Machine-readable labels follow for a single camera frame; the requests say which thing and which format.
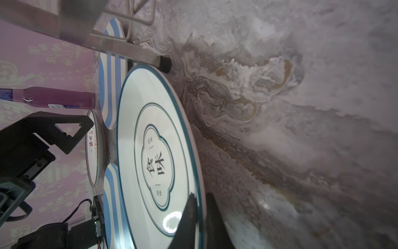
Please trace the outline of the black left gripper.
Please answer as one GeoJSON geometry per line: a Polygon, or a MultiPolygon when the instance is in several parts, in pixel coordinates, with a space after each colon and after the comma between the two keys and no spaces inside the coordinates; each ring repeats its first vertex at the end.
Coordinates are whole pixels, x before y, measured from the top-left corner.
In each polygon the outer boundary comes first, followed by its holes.
{"type": "Polygon", "coordinates": [[[55,161],[49,145],[69,154],[93,127],[87,115],[36,112],[1,130],[1,177],[33,180],[55,161]]]}

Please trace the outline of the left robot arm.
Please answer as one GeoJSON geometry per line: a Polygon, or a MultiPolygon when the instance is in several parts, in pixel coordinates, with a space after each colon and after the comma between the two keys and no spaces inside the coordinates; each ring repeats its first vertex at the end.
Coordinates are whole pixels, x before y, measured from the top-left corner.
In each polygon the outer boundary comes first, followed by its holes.
{"type": "Polygon", "coordinates": [[[31,214],[25,199],[36,187],[34,178],[56,159],[50,146],[67,155],[93,125],[85,115],[36,112],[1,130],[2,224],[31,214]]]}

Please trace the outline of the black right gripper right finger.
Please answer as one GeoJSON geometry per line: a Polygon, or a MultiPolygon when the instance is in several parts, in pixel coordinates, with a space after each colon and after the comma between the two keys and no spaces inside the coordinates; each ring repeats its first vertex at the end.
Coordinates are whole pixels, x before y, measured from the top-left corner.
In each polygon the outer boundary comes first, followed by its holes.
{"type": "Polygon", "coordinates": [[[206,193],[207,205],[207,248],[235,249],[222,219],[215,197],[206,193]]]}

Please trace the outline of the white plate green quatrefoil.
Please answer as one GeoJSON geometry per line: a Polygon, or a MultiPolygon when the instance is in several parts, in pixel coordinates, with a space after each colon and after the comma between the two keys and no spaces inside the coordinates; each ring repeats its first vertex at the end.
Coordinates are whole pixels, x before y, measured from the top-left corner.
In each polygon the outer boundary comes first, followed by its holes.
{"type": "Polygon", "coordinates": [[[117,114],[123,207],[137,249],[166,249],[190,196],[194,247],[207,248],[207,208],[199,154],[183,106],[166,77],[139,64],[129,70],[117,114]]]}

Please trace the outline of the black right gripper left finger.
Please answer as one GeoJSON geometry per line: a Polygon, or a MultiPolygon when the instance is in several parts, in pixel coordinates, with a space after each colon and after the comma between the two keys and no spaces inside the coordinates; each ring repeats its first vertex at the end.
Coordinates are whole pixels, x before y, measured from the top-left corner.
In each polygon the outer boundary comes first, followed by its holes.
{"type": "Polygon", "coordinates": [[[194,249],[197,221],[197,200],[194,194],[190,194],[169,249],[194,249]]]}

